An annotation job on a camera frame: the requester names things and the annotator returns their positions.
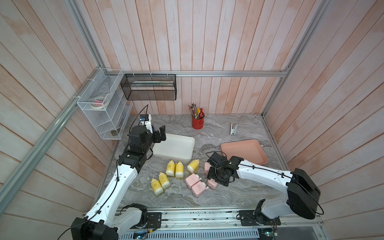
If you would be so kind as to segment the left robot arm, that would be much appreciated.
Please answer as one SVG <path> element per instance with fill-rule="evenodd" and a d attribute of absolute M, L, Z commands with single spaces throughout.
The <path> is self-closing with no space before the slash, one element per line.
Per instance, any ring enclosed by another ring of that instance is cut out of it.
<path fill-rule="evenodd" d="M 73 221 L 71 234 L 74 240 L 117 240 L 133 226 L 147 225 L 147 208 L 143 205 L 131 204 L 125 213 L 118 217 L 115 214 L 148 159 L 151 146 L 166 139 L 165 126 L 157 131 L 142 125 L 132 128 L 129 143 L 117 160 L 117 169 L 110 183 L 86 216 Z"/>

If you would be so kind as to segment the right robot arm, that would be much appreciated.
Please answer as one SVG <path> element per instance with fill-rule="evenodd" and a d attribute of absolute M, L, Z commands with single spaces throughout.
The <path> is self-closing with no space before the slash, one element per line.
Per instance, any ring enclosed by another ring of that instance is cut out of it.
<path fill-rule="evenodd" d="M 283 171 L 253 164 L 243 158 L 232 156 L 227 159 L 224 153 L 208 152 L 211 165 L 208 179 L 227 187 L 235 179 L 252 180 L 269 186 L 282 193 L 273 199 L 262 199 L 251 211 L 239 211 L 242 226 L 278 226 L 280 217 L 296 214 L 313 220 L 321 208 L 321 191 L 309 175 L 302 169 Z"/>

